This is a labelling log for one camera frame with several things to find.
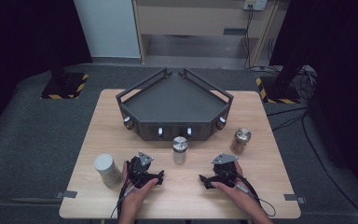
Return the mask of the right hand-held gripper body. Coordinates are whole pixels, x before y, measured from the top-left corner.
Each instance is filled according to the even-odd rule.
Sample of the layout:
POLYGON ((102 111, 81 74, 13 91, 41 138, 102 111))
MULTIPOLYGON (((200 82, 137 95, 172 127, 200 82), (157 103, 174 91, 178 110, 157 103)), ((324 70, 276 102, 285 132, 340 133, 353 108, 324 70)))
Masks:
POLYGON ((212 160, 214 176, 212 182, 220 182, 233 188, 237 179, 235 161, 237 156, 220 153, 212 160))

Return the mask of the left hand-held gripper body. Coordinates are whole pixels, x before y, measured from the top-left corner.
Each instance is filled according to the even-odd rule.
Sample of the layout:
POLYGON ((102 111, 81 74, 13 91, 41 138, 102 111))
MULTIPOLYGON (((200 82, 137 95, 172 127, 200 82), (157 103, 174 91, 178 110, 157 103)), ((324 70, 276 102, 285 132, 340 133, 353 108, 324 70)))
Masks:
POLYGON ((148 173, 148 168, 154 159, 142 151, 134 156, 127 166, 127 175, 131 183, 137 188, 142 188, 149 180, 156 178, 155 174, 148 173))

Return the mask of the silver-lidded jar pale contents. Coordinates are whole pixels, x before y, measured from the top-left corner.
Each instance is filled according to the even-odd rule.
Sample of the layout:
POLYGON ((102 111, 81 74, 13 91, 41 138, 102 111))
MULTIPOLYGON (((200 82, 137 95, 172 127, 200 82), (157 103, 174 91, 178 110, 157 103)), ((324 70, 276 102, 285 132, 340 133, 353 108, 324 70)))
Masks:
POLYGON ((187 149, 188 142, 185 137, 177 136, 172 140, 172 158, 175 164, 184 164, 186 162, 187 149))

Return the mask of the white-lidded spice jar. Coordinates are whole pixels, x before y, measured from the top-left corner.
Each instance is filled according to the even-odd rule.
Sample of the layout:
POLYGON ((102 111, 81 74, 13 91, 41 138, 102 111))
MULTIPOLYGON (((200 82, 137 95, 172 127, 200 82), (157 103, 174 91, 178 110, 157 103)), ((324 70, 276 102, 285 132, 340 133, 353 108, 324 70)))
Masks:
POLYGON ((122 174, 118 170, 113 157, 110 154, 100 154, 94 160, 94 168, 100 174, 103 183, 110 189, 121 183, 122 174))

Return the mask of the silver-lidded jar brown contents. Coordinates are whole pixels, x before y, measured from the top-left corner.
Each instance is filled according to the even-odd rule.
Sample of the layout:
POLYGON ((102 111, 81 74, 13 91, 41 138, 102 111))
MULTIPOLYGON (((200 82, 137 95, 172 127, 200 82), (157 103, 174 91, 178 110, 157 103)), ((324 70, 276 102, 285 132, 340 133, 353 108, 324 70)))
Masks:
POLYGON ((246 145, 250 142, 252 137, 251 131, 247 128, 239 128, 233 137, 231 144, 231 151, 234 154, 240 155, 243 153, 246 145))

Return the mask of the dark grey corner shelf rack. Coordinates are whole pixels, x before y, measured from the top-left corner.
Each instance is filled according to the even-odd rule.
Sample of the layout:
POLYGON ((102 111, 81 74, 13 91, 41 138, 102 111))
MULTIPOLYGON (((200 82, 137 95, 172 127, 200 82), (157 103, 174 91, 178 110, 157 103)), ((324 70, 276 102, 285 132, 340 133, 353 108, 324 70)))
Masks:
POLYGON ((226 126, 234 96, 187 69, 163 69, 116 98, 124 126, 145 141, 206 141, 226 126))

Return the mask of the person's right hand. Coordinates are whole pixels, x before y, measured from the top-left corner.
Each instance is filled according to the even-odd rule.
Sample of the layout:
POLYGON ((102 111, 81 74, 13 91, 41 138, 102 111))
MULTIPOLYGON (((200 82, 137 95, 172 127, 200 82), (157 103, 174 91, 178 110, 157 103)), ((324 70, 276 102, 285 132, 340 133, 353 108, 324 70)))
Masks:
POLYGON ((251 215, 254 210, 259 208, 259 204, 252 196, 236 187, 239 185, 242 188, 247 189, 239 177, 236 178, 235 186, 233 188, 220 182, 212 182, 211 185, 224 192, 247 215, 251 215))

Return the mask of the person's left hand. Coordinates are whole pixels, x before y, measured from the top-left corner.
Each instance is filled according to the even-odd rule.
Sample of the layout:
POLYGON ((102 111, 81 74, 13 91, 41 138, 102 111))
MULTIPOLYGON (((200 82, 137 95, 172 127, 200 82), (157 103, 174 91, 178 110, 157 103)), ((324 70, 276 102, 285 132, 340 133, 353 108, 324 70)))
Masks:
POLYGON ((158 179, 153 178, 144 184, 140 189, 133 186, 132 182, 127 179, 128 173, 128 161, 125 161, 123 164, 122 175, 124 180, 124 191, 127 192, 129 189, 132 191, 122 200, 121 210, 123 213, 134 212, 137 213, 143 204, 143 201, 147 193, 157 185, 158 179))

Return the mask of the grey tape strip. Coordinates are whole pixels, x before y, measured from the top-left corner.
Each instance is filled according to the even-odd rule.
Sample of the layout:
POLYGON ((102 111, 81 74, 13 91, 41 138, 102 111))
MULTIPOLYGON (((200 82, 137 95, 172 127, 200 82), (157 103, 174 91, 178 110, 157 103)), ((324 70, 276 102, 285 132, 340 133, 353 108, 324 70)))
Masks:
POLYGON ((77 191, 72 190, 65 190, 65 191, 58 191, 55 194, 56 199, 63 199, 63 198, 75 198, 77 195, 77 191))
POLYGON ((306 199, 304 197, 297 197, 295 194, 283 194, 283 197, 286 201, 293 201, 298 204, 306 203, 306 199))

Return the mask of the black stand with striped base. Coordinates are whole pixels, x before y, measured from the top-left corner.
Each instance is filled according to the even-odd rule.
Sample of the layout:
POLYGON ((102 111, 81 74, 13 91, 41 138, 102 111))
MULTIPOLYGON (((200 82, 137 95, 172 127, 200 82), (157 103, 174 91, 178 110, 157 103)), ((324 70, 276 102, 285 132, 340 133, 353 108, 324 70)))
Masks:
POLYGON ((89 76, 84 73, 66 72, 52 47, 45 47, 44 60, 51 78, 41 93, 42 99, 75 99, 83 90, 89 76))
POLYGON ((291 84, 301 67, 298 64, 285 65, 276 77, 258 77, 257 87, 264 103, 299 104, 300 96, 291 84))

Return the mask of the grey tape on cabinet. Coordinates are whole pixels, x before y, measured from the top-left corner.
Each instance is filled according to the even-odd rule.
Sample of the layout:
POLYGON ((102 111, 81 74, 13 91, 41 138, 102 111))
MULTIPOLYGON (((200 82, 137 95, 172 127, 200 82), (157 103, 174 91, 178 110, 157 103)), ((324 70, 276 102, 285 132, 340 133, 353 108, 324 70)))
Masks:
POLYGON ((223 35, 246 35, 248 33, 246 28, 225 28, 223 35))

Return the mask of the white panel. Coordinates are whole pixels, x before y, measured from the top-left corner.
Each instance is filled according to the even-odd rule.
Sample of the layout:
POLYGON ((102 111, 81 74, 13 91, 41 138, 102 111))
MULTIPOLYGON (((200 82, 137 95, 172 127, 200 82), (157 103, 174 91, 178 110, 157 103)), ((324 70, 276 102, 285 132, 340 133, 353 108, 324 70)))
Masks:
POLYGON ((141 57, 132 0, 74 2, 92 57, 141 57))

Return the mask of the beige wooden cabinet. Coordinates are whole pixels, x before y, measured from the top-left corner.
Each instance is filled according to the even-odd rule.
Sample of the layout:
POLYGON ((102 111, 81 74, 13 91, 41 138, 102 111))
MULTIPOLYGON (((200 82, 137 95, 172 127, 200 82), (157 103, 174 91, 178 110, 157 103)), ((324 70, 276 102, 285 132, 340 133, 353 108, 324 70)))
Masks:
POLYGON ((223 36, 246 28, 251 66, 269 36, 278 32, 290 0, 268 0, 263 11, 244 10, 244 0, 132 0, 139 35, 223 36))

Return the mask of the dark curtain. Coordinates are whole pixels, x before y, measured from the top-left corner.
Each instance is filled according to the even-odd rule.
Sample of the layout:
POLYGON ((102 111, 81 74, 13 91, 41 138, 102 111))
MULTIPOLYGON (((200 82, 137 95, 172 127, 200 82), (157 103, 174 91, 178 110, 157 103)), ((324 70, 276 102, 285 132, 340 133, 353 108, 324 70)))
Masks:
POLYGON ((336 165, 358 179, 358 0, 290 0, 270 63, 316 71, 311 115, 336 165))
POLYGON ((23 79, 90 61, 75 0, 0 0, 0 116, 23 79))

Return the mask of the white wall socket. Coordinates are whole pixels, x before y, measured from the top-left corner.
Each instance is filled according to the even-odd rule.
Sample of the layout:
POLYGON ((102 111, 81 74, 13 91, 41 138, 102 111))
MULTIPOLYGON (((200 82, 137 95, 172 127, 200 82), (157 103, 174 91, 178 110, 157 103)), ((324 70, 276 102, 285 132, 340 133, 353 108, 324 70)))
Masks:
POLYGON ((244 10, 263 11, 267 5, 268 0, 244 0, 244 10))

